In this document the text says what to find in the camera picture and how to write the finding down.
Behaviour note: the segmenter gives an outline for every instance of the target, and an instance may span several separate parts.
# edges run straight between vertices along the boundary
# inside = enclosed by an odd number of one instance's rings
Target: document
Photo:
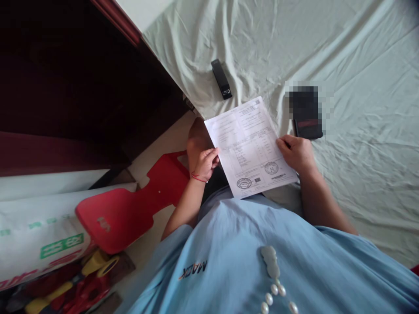
[[[262,97],[205,121],[235,198],[297,182],[276,145]]]

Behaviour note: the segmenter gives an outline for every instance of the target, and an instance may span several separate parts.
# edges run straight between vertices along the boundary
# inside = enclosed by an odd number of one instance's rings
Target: black phone
[[[309,140],[323,136],[316,87],[298,87],[297,91],[289,92],[289,105],[296,136]]]

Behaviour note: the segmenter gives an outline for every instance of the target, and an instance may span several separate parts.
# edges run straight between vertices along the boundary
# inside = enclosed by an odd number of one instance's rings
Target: pearl bead
[[[291,311],[292,314],[298,314],[298,308],[294,302],[289,303],[289,310]]]
[[[268,314],[269,313],[269,306],[266,304],[266,302],[262,302],[261,312],[262,312],[262,314]]]
[[[287,291],[285,290],[285,287],[283,285],[279,285],[278,292],[281,295],[281,297],[285,297],[287,295]]]
[[[278,287],[276,285],[271,285],[271,291],[273,295],[278,295]]]
[[[271,294],[266,294],[265,295],[265,299],[266,299],[266,303],[271,306],[274,303],[274,298],[272,297]]]

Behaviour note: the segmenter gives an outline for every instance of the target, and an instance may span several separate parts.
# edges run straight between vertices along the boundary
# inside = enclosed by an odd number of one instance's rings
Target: light green bedsheet
[[[319,85],[327,120],[313,145],[333,195],[363,236],[412,267],[419,263],[418,25],[407,0],[178,0],[144,38],[206,119],[262,96],[282,135],[292,130],[285,93]],[[227,101],[211,70],[216,58],[233,93]],[[266,195],[283,201],[284,191]],[[298,190],[293,196],[298,204]]]

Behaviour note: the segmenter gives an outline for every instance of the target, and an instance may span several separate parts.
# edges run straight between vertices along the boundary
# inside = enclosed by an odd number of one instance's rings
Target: red string bracelet
[[[199,174],[195,175],[195,171],[192,171],[191,176],[192,176],[192,178],[194,178],[194,179],[196,179],[198,181],[208,183],[208,180],[205,181],[205,180],[198,179],[197,177],[199,177]]]

